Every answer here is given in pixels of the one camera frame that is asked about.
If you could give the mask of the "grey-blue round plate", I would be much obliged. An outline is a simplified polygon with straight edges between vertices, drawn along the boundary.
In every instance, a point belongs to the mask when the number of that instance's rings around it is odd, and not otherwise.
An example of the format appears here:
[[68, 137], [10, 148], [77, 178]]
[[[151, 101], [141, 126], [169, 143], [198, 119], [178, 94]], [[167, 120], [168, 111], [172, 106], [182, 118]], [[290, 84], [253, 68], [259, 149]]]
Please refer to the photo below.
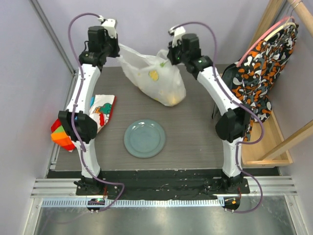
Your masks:
[[124, 133], [124, 146], [136, 158], [147, 159], [162, 151], [166, 143], [163, 127], [151, 119], [130, 124]]

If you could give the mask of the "white plastic bag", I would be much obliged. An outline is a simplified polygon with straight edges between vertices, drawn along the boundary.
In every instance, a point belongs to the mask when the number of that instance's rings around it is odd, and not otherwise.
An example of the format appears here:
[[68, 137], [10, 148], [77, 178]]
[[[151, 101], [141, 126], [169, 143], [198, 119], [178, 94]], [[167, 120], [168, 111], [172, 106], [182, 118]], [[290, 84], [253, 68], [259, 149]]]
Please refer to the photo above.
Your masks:
[[125, 76], [150, 98], [166, 94], [186, 96], [186, 89], [177, 66], [167, 58], [168, 50], [146, 55], [119, 44], [119, 61]]

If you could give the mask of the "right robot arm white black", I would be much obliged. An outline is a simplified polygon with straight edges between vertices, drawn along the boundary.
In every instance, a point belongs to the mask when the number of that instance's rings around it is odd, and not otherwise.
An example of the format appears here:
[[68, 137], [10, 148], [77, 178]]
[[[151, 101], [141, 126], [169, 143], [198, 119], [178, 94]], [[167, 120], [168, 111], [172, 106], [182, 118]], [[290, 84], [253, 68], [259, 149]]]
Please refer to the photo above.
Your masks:
[[221, 113], [215, 126], [224, 152], [220, 182], [224, 192], [233, 193], [243, 182], [241, 149], [250, 114], [221, 79], [212, 60], [202, 55], [196, 34], [177, 29], [170, 35], [173, 40], [169, 42], [167, 57], [171, 64], [183, 63], [187, 71], [205, 87]]

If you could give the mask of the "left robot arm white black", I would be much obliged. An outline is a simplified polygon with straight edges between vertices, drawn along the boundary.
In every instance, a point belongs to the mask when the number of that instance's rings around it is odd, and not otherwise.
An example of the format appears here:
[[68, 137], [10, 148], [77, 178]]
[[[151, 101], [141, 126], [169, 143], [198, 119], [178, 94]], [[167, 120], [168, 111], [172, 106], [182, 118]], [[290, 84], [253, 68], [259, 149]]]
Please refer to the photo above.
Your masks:
[[85, 49], [78, 57], [79, 75], [72, 98], [66, 110], [58, 113], [58, 119], [78, 151], [81, 162], [81, 178], [74, 182], [77, 195], [100, 195], [105, 187], [95, 153], [97, 123], [90, 117], [90, 102], [107, 58], [118, 56], [115, 28], [105, 25], [89, 27]]

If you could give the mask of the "colourful rainbow cartoon cloth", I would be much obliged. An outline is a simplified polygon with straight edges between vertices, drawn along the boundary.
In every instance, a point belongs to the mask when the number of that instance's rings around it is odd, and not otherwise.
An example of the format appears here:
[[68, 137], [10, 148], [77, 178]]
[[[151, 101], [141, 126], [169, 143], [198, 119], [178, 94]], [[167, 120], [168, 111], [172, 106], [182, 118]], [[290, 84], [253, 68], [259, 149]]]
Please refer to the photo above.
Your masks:
[[[116, 96], [96, 94], [91, 98], [89, 115], [82, 112], [74, 115], [74, 124], [84, 145], [94, 139], [97, 133], [110, 121]], [[74, 143], [78, 141], [71, 124], [71, 112], [60, 111], [59, 118], [51, 126], [51, 140], [65, 150], [71, 152], [75, 149]]]

